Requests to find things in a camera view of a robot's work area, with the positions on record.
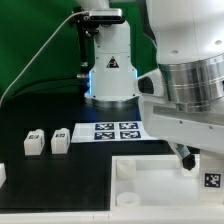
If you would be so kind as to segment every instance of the blue light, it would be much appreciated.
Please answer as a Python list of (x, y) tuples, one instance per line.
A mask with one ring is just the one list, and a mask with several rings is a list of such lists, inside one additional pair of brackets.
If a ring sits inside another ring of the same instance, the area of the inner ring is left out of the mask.
[(135, 69), (135, 78), (138, 79), (138, 71)]
[(92, 70), (89, 71), (89, 95), (92, 95)]

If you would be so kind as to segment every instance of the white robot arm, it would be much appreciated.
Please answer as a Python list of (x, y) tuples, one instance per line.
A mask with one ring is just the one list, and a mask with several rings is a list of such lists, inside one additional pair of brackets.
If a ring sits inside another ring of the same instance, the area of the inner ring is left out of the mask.
[(158, 62), (135, 82), (146, 131), (182, 159), (189, 154), (184, 145), (223, 154), (224, 1), (145, 4)]
[(85, 94), (85, 101), (106, 108), (136, 104), (138, 96), (133, 82), (137, 79), (137, 71), (131, 64), (130, 26), (125, 20), (120, 24), (104, 21), (104, 18), (119, 20), (122, 11), (109, 9), (109, 0), (76, 2), (84, 10), (90, 11), (89, 17), (84, 18), (84, 26), (91, 25), (92, 19), (98, 24), (98, 34), (94, 35), (95, 65), (89, 72), (90, 88)]

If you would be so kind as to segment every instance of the white paper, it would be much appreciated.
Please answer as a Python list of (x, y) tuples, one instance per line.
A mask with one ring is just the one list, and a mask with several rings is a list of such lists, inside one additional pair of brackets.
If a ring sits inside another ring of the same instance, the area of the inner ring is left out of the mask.
[(157, 140), (149, 136), (141, 121), (77, 123), (72, 143)]

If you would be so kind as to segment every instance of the white cable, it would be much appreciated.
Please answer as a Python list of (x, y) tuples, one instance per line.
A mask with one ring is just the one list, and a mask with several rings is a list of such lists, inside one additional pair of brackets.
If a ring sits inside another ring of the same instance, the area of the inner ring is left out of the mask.
[(40, 48), (40, 50), (34, 55), (34, 57), (31, 59), (31, 61), (26, 65), (26, 67), (22, 70), (22, 72), (18, 75), (18, 77), (9, 85), (9, 87), (5, 90), (3, 93), (1, 100), (0, 100), (0, 109), (3, 103), (3, 100), (5, 96), (8, 94), (9, 90), (12, 88), (12, 86), (23, 76), (23, 74), (26, 72), (26, 70), (30, 67), (30, 65), (35, 61), (35, 59), (40, 55), (40, 53), (44, 50), (44, 48), (51, 42), (51, 40), (55, 37), (55, 35), (61, 30), (61, 28), (73, 17), (86, 14), (88, 11), (78, 12), (74, 13), (71, 16), (69, 16), (58, 28), (57, 30), (51, 35), (51, 37), (47, 40), (47, 42)]

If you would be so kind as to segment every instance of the metal cylinder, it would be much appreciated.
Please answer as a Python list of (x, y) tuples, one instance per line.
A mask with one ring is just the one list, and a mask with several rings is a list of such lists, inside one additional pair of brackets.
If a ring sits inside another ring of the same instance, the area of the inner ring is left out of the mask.
[(187, 113), (210, 110), (210, 101), (224, 96), (224, 55), (178, 65), (159, 65), (167, 97)]

